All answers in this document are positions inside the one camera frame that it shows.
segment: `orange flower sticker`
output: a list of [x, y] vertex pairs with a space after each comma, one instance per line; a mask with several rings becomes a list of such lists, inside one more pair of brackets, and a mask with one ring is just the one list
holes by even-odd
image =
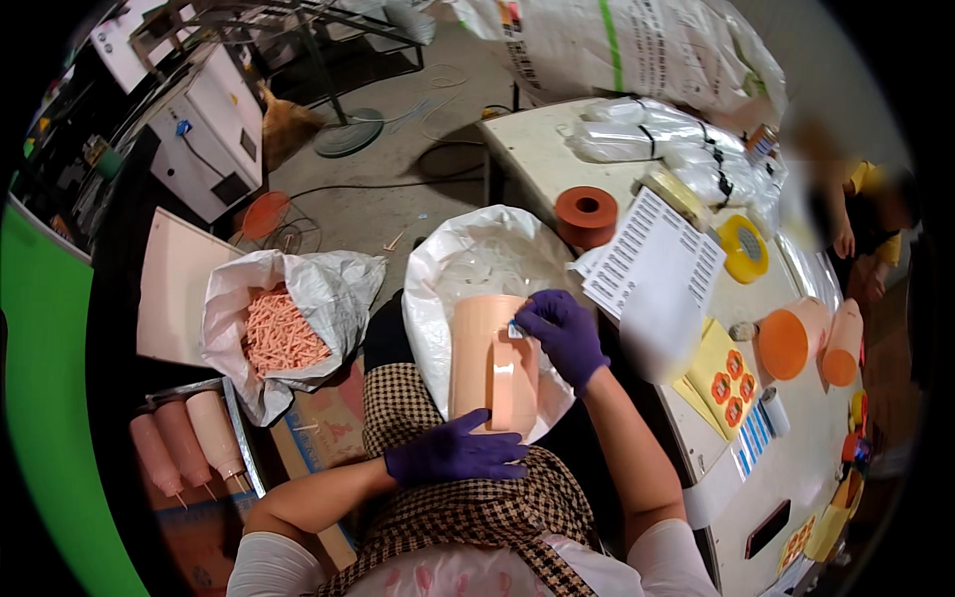
[[730, 351], [726, 355], [726, 370], [730, 372], [733, 381], [739, 379], [743, 373], [743, 355], [739, 351]]
[[739, 382], [739, 395], [743, 396], [743, 402], [747, 404], [753, 398], [753, 392], [756, 390], [756, 380], [749, 373], [743, 374], [743, 380]]
[[730, 427], [735, 427], [742, 416], [743, 401], [733, 396], [730, 398], [730, 403], [726, 405], [726, 422], [730, 423]]
[[713, 377], [713, 385], [710, 386], [710, 394], [716, 400], [716, 404], [723, 404], [730, 397], [730, 376], [723, 372], [718, 372]]

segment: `masking tape roll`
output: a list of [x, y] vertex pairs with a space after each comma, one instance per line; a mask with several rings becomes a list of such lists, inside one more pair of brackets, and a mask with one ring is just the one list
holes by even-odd
[[617, 202], [604, 190], [574, 186], [554, 205], [557, 233], [573, 246], [589, 250], [608, 243], [617, 229]]
[[749, 284], [766, 273], [769, 252], [752, 222], [740, 215], [731, 216], [716, 232], [720, 247], [726, 251], [727, 272], [740, 284]]

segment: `white machine cabinet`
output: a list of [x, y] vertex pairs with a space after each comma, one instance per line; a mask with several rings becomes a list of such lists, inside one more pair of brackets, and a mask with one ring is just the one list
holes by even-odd
[[[201, 48], [193, 61], [142, 121], [160, 140], [150, 171], [212, 223], [262, 186], [262, 109], [223, 46]], [[177, 134], [184, 120], [192, 128]]]

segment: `green wall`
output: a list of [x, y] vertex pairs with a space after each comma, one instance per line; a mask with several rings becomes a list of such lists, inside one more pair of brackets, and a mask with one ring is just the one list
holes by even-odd
[[91, 595], [148, 595], [113, 523], [86, 411], [93, 270], [9, 205], [0, 226], [13, 452], [50, 536]]

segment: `nitrile glove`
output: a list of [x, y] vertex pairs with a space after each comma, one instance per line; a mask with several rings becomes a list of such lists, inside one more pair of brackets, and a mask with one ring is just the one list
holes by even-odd
[[521, 479], [527, 468], [504, 464], [527, 456], [520, 434], [471, 435], [491, 418], [488, 409], [429, 429], [408, 443], [385, 450], [385, 467], [402, 487], [462, 479]]
[[541, 290], [514, 316], [514, 321], [541, 341], [557, 373], [580, 395], [594, 372], [610, 359], [600, 350], [589, 310], [566, 290]]

